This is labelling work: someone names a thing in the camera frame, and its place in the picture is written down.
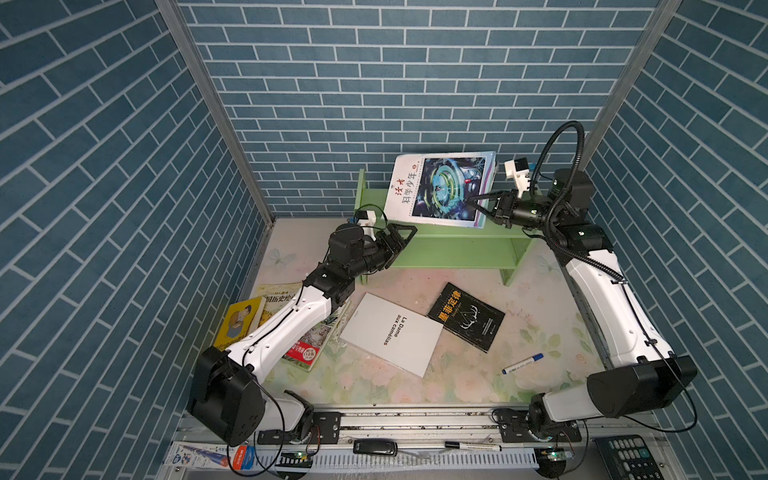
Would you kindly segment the space cover science magazine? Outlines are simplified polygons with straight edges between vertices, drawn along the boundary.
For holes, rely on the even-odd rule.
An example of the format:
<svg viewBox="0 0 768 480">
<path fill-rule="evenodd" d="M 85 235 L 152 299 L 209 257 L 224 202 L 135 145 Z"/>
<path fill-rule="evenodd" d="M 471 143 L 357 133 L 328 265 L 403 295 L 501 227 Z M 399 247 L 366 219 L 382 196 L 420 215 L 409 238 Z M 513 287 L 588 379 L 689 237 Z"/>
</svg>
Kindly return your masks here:
<svg viewBox="0 0 768 480">
<path fill-rule="evenodd" d="M 491 191 L 496 153 L 403 154 L 395 159 L 384 214 L 397 222 L 482 229 L 471 198 Z"/>
</svg>

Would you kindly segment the white La Dame book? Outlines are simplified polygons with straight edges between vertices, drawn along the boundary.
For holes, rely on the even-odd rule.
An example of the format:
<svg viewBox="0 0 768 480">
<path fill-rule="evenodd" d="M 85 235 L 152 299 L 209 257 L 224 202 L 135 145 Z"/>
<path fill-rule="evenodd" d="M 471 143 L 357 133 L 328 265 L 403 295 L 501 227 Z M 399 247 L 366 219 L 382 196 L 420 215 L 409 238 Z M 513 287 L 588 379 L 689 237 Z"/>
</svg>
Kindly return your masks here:
<svg viewBox="0 0 768 480">
<path fill-rule="evenodd" d="M 423 378 L 442 331 L 436 321 L 366 293 L 340 339 Z"/>
</svg>

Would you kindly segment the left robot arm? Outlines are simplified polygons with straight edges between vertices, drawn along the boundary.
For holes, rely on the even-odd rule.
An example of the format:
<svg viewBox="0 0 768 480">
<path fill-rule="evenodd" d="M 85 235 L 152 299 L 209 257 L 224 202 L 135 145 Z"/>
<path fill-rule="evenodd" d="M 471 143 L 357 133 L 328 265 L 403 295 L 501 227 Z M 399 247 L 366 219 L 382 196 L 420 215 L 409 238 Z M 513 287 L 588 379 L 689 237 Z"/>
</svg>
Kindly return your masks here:
<svg viewBox="0 0 768 480">
<path fill-rule="evenodd" d="M 229 447 L 261 431 L 285 443 L 305 440 L 313 405 L 293 392 L 270 394 L 266 377 L 302 336 L 348 300 L 358 277 L 388 269 L 417 231 L 392 223 L 370 236 L 360 225 L 340 225 L 329 237 L 324 260 L 285 306 L 242 340 L 200 354 L 188 412 Z"/>
</svg>

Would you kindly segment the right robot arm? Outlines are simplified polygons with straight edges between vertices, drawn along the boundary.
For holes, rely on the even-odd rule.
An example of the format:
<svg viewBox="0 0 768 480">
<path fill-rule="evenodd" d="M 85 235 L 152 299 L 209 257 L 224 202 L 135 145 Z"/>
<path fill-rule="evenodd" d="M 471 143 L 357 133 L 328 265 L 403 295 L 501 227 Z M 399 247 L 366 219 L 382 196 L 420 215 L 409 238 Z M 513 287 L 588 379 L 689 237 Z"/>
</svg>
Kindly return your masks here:
<svg viewBox="0 0 768 480">
<path fill-rule="evenodd" d="M 607 234 L 588 220 L 594 193 L 585 172 L 560 169 L 546 195 L 510 190 L 469 201 L 488 220 L 534 229 L 545 240 L 604 366 L 582 385 L 536 395 L 529 406 L 534 431 L 665 408 L 697 375 L 693 360 L 676 354 L 653 326 Z"/>
</svg>

